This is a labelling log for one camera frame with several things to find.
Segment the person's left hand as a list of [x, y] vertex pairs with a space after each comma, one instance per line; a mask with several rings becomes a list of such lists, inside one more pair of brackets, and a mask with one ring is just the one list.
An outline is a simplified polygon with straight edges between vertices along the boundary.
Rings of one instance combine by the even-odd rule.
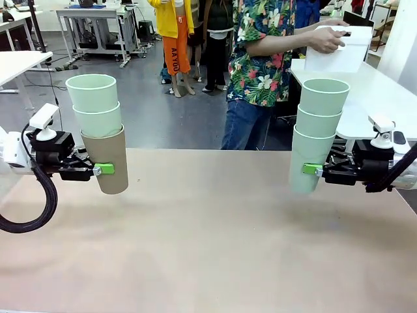
[[325, 20], [321, 20], [319, 22], [320, 26], [343, 26], [348, 27], [349, 24], [344, 22], [342, 19], [339, 18], [327, 18]]

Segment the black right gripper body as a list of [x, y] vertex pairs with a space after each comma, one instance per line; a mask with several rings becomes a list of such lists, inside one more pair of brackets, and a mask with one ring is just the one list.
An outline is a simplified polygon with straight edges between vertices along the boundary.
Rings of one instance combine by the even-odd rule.
[[[334, 143], [345, 143], [343, 139], [336, 139]], [[351, 163], [352, 175], [322, 175], [326, 183], [353, 186], [357, 182], [374, 183], [381, 179], [389, 170], [394, 159], [394, 150], [380, 149], [371, 145], [370, 140], [356, 140], [352, 148]]]

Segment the person's right hand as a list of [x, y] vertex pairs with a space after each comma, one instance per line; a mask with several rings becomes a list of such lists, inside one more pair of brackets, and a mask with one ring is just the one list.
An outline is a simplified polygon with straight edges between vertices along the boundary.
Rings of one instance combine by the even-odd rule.
[[345, 34], [345, 31], [335, 31], [331, 27], [316, 29], [311, 31], [307, 47], [319, 53], [334, 53], [340, 46], [345, 46], [345, 43], [341, 40]]

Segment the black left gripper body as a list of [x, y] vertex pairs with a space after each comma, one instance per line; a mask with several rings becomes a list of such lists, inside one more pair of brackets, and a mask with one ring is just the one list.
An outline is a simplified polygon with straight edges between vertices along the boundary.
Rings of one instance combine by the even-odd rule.
[[35, 160], [33, 164], [40, 166], [40, 169], [49, 177], [53, 174], [59, 174], [63, 181], [89, 181], [92, 175], [72, 175], [63, 172], [63, 162], [68, 160], [72, 155], [86, 157], [86, 155], [78, 155], [73, 136], [70, 132], [57, 131], [56, 136], [50, 140], [40, 141], [36, 139], [39, 130], [34, 130], [25, 135], [25, 139], [29, 140], [32, 158]]

